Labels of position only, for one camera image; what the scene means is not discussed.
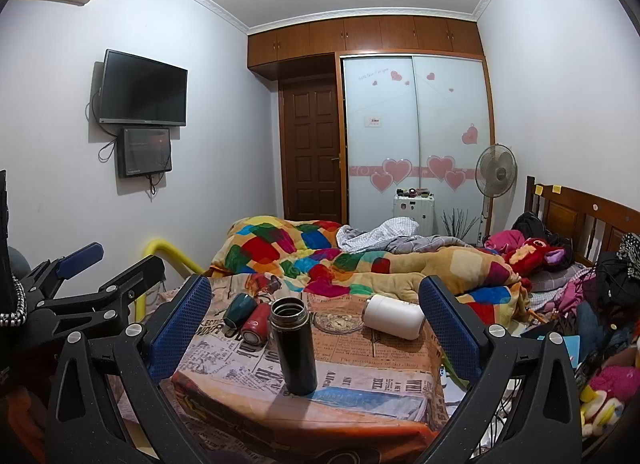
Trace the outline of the black thermos bottle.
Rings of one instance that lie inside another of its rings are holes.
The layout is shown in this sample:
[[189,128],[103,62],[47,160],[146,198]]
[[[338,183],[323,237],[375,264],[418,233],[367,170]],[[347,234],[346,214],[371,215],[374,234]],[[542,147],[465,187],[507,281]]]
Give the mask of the black thermos bottle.
[[288,392],[296,396],[312,394],[318,380],[310,314],[305,304],[296,297],[276,300],[269,323]]

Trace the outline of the dark green cup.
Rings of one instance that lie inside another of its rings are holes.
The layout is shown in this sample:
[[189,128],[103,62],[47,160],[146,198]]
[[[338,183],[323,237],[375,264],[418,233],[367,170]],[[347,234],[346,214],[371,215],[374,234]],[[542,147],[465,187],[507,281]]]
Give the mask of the dark green cup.
[[257,308],[257,301],[247,293],[236,294],[228,308],[224,311],[222,320],[228,328],[239,331]]

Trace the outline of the yellow white plush toys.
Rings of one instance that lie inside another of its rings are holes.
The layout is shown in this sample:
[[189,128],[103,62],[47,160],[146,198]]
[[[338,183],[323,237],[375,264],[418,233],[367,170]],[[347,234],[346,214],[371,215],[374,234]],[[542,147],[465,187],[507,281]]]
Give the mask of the yellow white plush toys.
[[586,385],[579,396],[582,436],[601,436],[622,417],[625,406],[605,390],[594,390]]

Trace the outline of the newspaper print tablecloth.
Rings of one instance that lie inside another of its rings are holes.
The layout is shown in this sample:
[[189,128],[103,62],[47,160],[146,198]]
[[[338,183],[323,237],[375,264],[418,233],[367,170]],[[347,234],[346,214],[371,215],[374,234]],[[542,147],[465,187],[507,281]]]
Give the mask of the newspaper print tablecloth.
[[273,275],[215,277],[160,394],[209,462],[409,463],[448,421],[440,348],[412,303]]

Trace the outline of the colourful patchwork blanket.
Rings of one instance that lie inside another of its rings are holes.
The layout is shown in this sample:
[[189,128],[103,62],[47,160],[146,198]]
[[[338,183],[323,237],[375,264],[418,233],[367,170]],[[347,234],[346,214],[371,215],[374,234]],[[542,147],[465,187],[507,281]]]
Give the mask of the colourful patchwork blanket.
[[383,295],[408,302],[418,301],[424,277],[437,276],[487,325],[506,326],[526,316],[529,282],[497,255],[467,246],[443,246],[430,253],[351,254],[338,248],[339,228],[325,220],[241,219],[232,224],[205,275],[249,274],[262,283],[274,276],[293,293]]

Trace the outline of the wooden headboard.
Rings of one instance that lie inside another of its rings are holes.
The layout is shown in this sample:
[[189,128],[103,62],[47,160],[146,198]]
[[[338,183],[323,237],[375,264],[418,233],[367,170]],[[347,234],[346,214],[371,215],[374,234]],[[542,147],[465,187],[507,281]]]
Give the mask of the wooden headboard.
[[526,178],[525,207],[546,228],[572,242],[574,257],[594,265],[602,251],[618,250],[627,233],[639,234],[639,213],[619,203],[583,191],[541,184]]

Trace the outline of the glass ashtray dish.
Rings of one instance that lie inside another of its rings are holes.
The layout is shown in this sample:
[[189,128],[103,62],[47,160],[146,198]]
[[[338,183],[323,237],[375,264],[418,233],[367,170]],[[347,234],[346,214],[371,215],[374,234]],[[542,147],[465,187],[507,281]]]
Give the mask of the glass ashtray dish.
[[330,335],[348,335],[363,328],[361,317],[348,313],[314,312],[312,324],[319,331]]

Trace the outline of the white grey crumpled cloth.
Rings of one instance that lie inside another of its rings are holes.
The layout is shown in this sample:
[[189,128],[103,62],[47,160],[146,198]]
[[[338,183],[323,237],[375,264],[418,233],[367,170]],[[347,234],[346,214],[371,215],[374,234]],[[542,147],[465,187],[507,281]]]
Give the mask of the white grey crumpled cloth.
[[416,221],[407,217],[388,219],[371,231],[361,231],[345,224],[336,232],[337,247],[349,254],[381,250],[396,255],[434,253],[442,247],[469,247],[454,236],[420,235],[416,233],[418,226]]

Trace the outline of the standing electric fan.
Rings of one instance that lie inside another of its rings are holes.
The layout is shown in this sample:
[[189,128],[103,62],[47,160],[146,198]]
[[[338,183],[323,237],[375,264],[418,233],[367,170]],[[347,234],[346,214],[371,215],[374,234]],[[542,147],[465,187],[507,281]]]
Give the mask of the standing electric fan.
[[475,167],[475,184],[483,195],[480,213],[478,243],[483,245],[488,238],[495,200],[510,192],[518,176],[518,163],[510,147],[491,144],[480,153]]

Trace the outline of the brown wooden door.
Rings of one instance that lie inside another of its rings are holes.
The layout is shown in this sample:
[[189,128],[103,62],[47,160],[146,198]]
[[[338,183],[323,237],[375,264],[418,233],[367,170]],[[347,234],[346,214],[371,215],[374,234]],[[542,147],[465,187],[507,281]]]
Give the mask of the brown wooden door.
[[284,215],[297,221],[340,221],[341,137],[335,81],[285,84],[281,109]]

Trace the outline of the frosted sliding wardrobe doors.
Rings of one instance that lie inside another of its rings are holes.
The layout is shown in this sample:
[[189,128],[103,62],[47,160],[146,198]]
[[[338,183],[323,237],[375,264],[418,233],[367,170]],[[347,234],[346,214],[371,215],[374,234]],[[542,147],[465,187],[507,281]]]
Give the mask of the frosted sliding wardrobe doors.
[[397,189],[427,189],[435,234],[476,243],[483,195],[475,167],[491,142],[483,62],[351,56],[342,74],[349,223],[372,230],[393,217]]

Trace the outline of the wooden overhead cabinet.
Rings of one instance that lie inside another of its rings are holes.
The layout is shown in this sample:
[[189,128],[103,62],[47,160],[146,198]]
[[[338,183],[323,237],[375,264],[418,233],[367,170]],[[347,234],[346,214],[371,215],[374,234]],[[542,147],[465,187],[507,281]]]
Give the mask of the wooden overhead cabinet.
[[247,67],[269,80],[334,72],[346,52],[436,52],[482,56],[477,23],[436,16],[331,18],[251,34]]

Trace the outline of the yellow padded bed rail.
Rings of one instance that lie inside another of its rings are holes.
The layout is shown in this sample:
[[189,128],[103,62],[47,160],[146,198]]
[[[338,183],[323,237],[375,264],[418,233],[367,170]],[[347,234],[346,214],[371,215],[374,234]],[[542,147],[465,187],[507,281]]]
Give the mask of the yellow padded bed rail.
[[160,291],[166,288],[166,277],[176,273],[186,279],[191,274],[203,274],[205,270],[189,258],[182,250],[166,239],[151,239],[143,248],[143,256],[153,255],[163,260],[165,276],[163,281],[154,284],[142,297],[137,298],[132,306],[132,318],[143,320],[160,304]]

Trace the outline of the small wall monitor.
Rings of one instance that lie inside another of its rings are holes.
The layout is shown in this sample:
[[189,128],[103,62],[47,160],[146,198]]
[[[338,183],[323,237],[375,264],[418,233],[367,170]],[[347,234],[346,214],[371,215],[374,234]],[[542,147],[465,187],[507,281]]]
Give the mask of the small wall monitor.
[[172,169],[168,128],[122,128],[116,141],[119,178],[156,175]]

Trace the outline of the large wall television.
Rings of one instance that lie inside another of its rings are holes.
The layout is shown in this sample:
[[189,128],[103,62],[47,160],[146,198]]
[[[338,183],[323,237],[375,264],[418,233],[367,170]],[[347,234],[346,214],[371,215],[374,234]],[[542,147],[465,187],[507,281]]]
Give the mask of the large wall television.
[[186,69],[107,49],[96,116],[107,125],[183,127],[186,94]]

